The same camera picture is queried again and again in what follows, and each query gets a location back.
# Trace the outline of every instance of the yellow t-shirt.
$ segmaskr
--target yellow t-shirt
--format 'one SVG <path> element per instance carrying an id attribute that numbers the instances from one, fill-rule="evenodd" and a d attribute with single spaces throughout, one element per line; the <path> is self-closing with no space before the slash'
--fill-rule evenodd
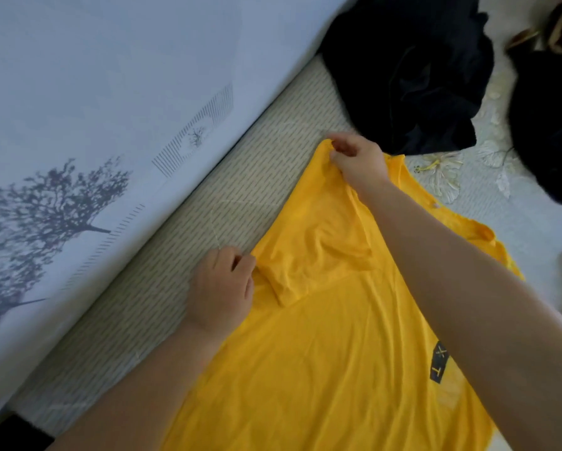
<path id="1" fill-rule="evenodd" d="M 421 315 L 322 142 L 255 247 L 253 309 L 188 394 L 164 450 L 483 450 L 491 419 Z M 518 274 L 486 226 L 392 181 Z"/>

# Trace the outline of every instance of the hand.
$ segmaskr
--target hand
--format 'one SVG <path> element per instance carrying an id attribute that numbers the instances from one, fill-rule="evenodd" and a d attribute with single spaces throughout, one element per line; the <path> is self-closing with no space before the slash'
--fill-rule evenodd
<path id="1" fill-rule="evenodd" d="M 193 273 L 185 321 L 222 343 L 250 312 L 254 267 L 238 248 L 210 250 Z"/>
<path id="2" fill-rule="evenodd" d="M 335 149 L 331 151 L 331 161 L 363 203 L 383 183 L 390 183 L 379 145 L 352 133 L 332 133 L 329 138 Z"/>

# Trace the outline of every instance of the person's right arm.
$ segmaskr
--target person's right arm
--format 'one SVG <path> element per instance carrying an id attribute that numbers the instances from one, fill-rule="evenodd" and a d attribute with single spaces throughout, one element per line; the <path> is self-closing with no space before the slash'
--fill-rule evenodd
<path id="1" fill-rule="evenodd" d="M 391 183 L 381 149 L 331 135 L 408 289 L 515 450 L 562 450 L 562 316 Z"/>

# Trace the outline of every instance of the skin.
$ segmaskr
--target skin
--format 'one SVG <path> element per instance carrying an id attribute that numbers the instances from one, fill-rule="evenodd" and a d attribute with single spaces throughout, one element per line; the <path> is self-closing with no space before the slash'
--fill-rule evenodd
<path id="1" fill-rule="evenodd" d="M 510 446 L 562 450 L 562 317 L 389 180 L 379 146 L 331 135 L 331 160 L 374 215 L 410 292 Z M 50 447 L 156 450 L 187 392 L 251 308 L 255 259 L 197 266 L 178 330 Z"/>

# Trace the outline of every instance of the black logo on shirt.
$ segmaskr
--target black logo on shirt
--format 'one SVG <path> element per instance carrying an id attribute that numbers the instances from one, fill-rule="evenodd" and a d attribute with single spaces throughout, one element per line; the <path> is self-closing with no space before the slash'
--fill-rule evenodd
<path id="1" fill-rule="evenodd" d="M 438 341 L 431 357 L 431 372 L 429 374 L 429 378 L 437 384 L 441 383 L 448 359 L 450 359 L 450 353 L 448 353 L 448 350 L 442 345 L 441 341 Z"/>

